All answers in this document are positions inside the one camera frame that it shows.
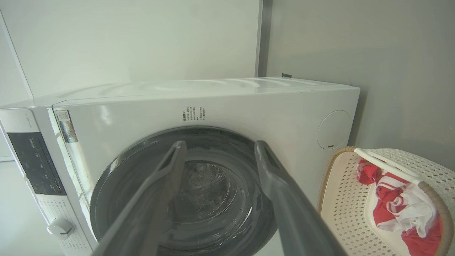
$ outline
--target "white cloth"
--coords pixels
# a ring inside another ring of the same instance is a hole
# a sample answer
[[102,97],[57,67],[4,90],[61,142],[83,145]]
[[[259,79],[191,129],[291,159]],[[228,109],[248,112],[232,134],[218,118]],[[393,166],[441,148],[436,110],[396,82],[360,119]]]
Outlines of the white cloth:
[[407,182],[404,183],[400,180],[394,179],[389,176],[384,176],[379,180],[378,185],[376,186],[376,196],[379,198],[379,196],[378,196],[379,187],[385,187],[390,190],[395,190],[395,189],[401,187],[401,188],[403,188],[403,191],[404,191],[406,184],[408,184],[408,183]]
[[[435,204],[423,190],[412,183],[404,187],[400,196],[387,203],[387,211],[395,216],[395,220],[387,221],[387,225],[382,223],[381,229],[395,232],[416,227],[417,234],[422,238],[426,237],[438,217]],[[401,205],[406,207],[397,212],[397,206]]]

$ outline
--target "washing machine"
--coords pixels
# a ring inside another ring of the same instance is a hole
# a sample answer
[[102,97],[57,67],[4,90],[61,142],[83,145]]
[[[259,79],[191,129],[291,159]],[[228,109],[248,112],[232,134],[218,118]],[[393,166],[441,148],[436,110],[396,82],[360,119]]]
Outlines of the washing machine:
[[91,255],[169,148],[185,141],[157,254],[279,256],[255,142],[268,144],[316,206],[359,92],[287,77],[106,84],[3,106],[0,122],[65,255]]

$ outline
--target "white plastic basket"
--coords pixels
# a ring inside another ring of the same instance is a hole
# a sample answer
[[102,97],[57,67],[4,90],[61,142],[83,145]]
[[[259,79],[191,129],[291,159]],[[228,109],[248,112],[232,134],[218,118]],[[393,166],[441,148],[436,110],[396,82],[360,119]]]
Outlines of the white plastic basket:
[[377,203],[370,186],[357,181],[357,164],[366,159],[418,185],[433,201],[443,224],[437,256],[455,255],[455,172],[398,149],[345,147],[332,156],[319,195],[318,210],[351,256],[409,255],[400,232],[376,228],[372,209]]

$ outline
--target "warning label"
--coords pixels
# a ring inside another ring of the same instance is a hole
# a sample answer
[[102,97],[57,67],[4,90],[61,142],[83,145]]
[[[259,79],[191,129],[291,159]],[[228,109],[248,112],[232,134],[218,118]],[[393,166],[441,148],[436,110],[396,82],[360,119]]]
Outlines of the warning label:
[[185,122],[205,120],[205,107],[187,107],[183,111],[183,120]]

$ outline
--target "label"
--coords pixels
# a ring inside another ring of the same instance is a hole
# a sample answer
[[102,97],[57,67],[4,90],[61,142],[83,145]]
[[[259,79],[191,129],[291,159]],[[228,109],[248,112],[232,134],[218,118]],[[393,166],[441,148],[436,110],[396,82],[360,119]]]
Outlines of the label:
[[183,111],[183,120],[185,122],[205,120],[205,107],[187,107]]
[[76,131],[74,130],[73,122],[71,121],[68,110],[56,110],[55,113],[65,142],[78,142]]
[[71,121],[70,115],[68,114],[68,110],[57,110],[56,114],[60,122]]

